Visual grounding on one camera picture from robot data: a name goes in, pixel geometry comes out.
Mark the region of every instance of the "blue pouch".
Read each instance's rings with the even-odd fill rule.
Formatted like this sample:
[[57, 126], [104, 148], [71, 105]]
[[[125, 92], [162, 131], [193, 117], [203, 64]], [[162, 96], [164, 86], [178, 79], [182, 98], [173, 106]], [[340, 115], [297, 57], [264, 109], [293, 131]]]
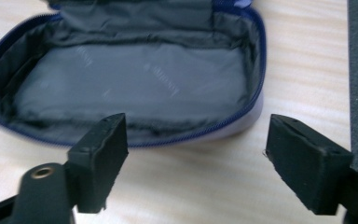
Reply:
[[0, 124], [73, 145], [126, 113], [130, 147], [225, 137], [259, 117], [266, 35], [250, 1], [48, 0], [0, 41]]

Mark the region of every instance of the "black plastic arm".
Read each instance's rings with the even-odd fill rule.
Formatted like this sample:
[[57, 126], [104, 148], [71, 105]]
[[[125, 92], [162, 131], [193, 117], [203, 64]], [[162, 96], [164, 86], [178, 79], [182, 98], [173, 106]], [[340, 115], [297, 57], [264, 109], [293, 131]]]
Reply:
[[127, 155], [124, 114], [101, 120], [68, 151], [65, 165], [39, 165], [22, 177], [19, 194], [0, 202], [0, 223], [75, 223], [75, 205], [100, 212]]
[[358, 224], [358, 172], [353, 155], [297, 119], [272, 115], [266, 154], [282, 180], [315, 215], [335, 215]]

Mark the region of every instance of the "light wood surface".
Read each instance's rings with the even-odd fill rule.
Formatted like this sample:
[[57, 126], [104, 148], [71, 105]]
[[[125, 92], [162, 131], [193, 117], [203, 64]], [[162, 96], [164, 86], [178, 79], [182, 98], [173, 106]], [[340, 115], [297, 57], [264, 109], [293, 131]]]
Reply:
[[[264, 110], [245, 133], [207, 143], [131, 150], [99, 215], [76, 223], [341, 223], [316, 217], [263, 156], [269, 115], [300, 119], [350, 148], [347, 2], [256, 0], [268, 33]], [[0, 38], [48, 9], [0, 0]], [[0, 128], [0, 201], [36, 165], [66, 161], [68, 148], [41, 145]]]

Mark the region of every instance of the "blue zipper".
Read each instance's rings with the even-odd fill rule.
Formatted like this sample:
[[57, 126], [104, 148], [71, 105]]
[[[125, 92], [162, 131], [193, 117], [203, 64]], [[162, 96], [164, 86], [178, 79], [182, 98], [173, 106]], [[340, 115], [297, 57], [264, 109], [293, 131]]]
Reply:
[[[183, 142], [183, 141], [191, 140], [194, 138], [202, 137], [203, 135], [206, 135], [206, 134], [215, 132], [219, 129], [225, 128], [226, 126], [233, 123], [237, 119], [240, 119], [241, 117], [243, 117], [244, 115], [246, 115], [247, 113], [249, 113], [249, 111], [251, 111], [253, 109], [253, 107], [255, 106], [255, 103], [257, 101], [257, 98], [259, 97], [259, 95], [261, 93], [263, 83], [264, 83], [265, 73], [266, 73], [266, 63], [267, 63], [266, 42], [267, 41], [266, 41], [265, 27], [264, 27], [264, 23], [263, 23], [260, 15], [255, 10], [253, 10], [251, 7], [245, 7], [245, 8], [234, 7], [232, 5], [232, 3], [227, 4], [227, 2], [230, 2], [230, 1], [219, 1], [219, 4], [213, 5], [213, 10], [217, 11], [217, 12], [220, 11], [220, 12], [235, 14], [235, 15], [247, 18], [249, 20], [252, 20], [253, 22], [255, 22], [255, 24], [257, 25], [257, 27], [259, 28], [259, 31], [260, 31], [260, 38], [261, 38], [260, 39], [260, 45], [261, 45], [260, 46], [260, 49], [261, 49], [260, 82], [258, 83], [256, 92], [255, 92], [254, 96], [252, 97], [250, 103], [247, 106], [245, 106], [243, 109], [241, 109], [240, 111], [235, 113], [234, 115], [223, 120], [222, 122], [219, 122], [219, 123], [217, 123], [213, 126], [210, 126], [202, 131], [199, 131], [197, 133], [187, 134], [184, 136], [176, 137], [176, 138], [169, 139], [169, 140], [163, 140], [163, 141], [156, 141], [156, 142], [143, 143], [143, 144], [129, 144], [129, 147], [158, 147], [158, 146], [162, 146], [162, 145], [169, 145], [169, 144], [173, 144], [173, 143]], [[46, 15], [40, 15], [40, 16], [33, 17], [27, 21], [20, 23], [19, 25], [14, 27], [10, 32], [8, 32], [7, 35], [5, 35], [0, 40], [0, 58], [6, 52], [6, 50], [8, 48], [10, 48], [10, 46], [12, 44], [14, 44], [22, 35], [24, 35], [30, 29], [33, 29], [36, 26], [43, 24], [45, 22], [48, 22], [48, 21], [58, 21], [61, 19], [62, 19], [62, 17], [59, 13], [46, 14]], [[48, 144], [54, 144], [54, 145], [60, 145], [60, 146], [72, 146], [74, 144], [74, 143], [68, 143], [68, 142], [52, 142], [52, 141], [46, 140], [44, 138], [40, 138], [38, 136], [32, 135], [30, 133], [25, 133], [22, 130], [18, 130], [13, 127], [8, 127], [2, 120], [0, 120], [0, 125], [2, 125], [3, 127], [6, 127], [7, 129], [9, 129], [15, 133], [20, 133], [21, 135], [23, 135], [25, 137], [37, 140], [42, 143], [48, 143]]]

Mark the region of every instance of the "table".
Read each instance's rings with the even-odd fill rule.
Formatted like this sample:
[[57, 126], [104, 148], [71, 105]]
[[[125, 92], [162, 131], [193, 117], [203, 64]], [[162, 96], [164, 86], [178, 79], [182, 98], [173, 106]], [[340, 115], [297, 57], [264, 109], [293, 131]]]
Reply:
[[[350, 148], [347, 2], [257, 0], [268, 34], [264, 110], [248, 131], [174, 147], [131, 149], [100, 215], [77, 223], [341, 223], [316, 217], [262, 154], [269, 116], [302, 120]], [[35, 0], [0, 0], [0, 38], [43, 12]], [[67, 147], [32, 142], [0, 128], [0, 201], [32, 167], [66, 161]]]

